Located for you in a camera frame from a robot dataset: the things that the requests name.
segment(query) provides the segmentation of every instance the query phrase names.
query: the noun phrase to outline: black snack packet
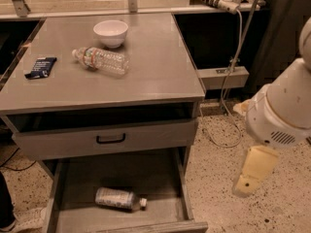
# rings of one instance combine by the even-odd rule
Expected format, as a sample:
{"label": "black snack packet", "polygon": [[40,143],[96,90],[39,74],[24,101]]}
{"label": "black snack packet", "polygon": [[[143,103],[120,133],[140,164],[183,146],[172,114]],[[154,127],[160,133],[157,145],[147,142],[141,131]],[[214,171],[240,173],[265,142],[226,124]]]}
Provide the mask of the black snack packet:
{"label": "black snack packet", "polygon": [[56,57],[38,58],[31,72],[25,74],[25,77],[29,80],[47,78],[56,60]]}

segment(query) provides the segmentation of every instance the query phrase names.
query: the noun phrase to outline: plastic water bottle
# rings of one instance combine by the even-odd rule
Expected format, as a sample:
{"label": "plastic water bottle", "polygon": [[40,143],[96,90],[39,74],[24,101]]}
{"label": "plastic water bottle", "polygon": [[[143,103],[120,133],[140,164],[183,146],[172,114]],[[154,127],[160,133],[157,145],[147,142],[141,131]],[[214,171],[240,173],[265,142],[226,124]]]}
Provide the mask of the plastic water bottle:
{"label": "plastic water bottle", "polygon": [[72,55],[83,65],[121,77],[128,71],[128,59],[120,53],[97,48],[79,48]]}
{"label": "plastic water bottle", "polygon": [[147,199],[140,198],[132,191],[100,187],[96,192],[95,203],[97,205],[137,211],[147,206]]}

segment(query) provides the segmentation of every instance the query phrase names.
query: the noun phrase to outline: open drawer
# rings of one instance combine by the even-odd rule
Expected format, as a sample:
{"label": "open drawer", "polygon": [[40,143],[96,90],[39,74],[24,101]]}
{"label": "open drawer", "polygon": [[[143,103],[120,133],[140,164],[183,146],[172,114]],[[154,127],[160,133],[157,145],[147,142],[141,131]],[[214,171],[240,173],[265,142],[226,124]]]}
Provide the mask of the open drawer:
{"label": "open drawer", "polygon": [[196,119],[180,119],[16,133],[13,138],[30,159],[40,160],[190,146],[196,128]]}
{"label": "open drawer", "polygon": [[[100,207],[98,187],[129,189],[145,210]],[[178,149],[75,157],[58,163],[43,232],[204,233],[194,222]]]}

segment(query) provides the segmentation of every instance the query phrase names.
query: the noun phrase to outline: black drawer handle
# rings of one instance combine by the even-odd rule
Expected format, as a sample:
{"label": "black drawer handle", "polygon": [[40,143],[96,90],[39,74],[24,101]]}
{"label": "black drawer handle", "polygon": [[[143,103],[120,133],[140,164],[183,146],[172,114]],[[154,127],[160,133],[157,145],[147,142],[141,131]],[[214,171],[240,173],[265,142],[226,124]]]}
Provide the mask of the black drawer handle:
{"label": "black drawer handle", "polygon": [[122,134],[122,137],[118,140],[112,140],[112,141],[100,141],[100,136],[96,136],[96,143],[97,144],[119,144],[121,142],[125,141],[125,133]]}

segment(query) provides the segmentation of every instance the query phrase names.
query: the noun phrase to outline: terrazzo floor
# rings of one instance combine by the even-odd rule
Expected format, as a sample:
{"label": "terrazzo floor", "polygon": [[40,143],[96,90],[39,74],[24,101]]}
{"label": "terrazzo floor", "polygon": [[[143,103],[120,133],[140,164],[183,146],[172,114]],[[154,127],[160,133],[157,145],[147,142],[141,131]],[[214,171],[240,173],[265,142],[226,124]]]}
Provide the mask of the terrazzo floor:
{"label": "terrazzo floor", "polygon": [[[186,173],[190,202],[196,221],[207,221],[208,233],[308,233],[311,229],[311,148],[307,142],[287,150],[280,157],[273,174],[251,196],[241,198],[232,193],[233,181],[240,172],[245,151],[256,143],[245,131],[244,118],[233,113],[241,129],[241,143],[234,148],[221,148],[238,140],[238,132],[228,116],[214,104],[203,103],[203,117]],[[0,163],[17,148],[1,144]],[[23,168],[32,162],[20,150],[7,166]],[[47,205],[51,178],[38,163],[31,168],[3,172],[17,211]],[[41,232],[40,229],[25,231]]]}

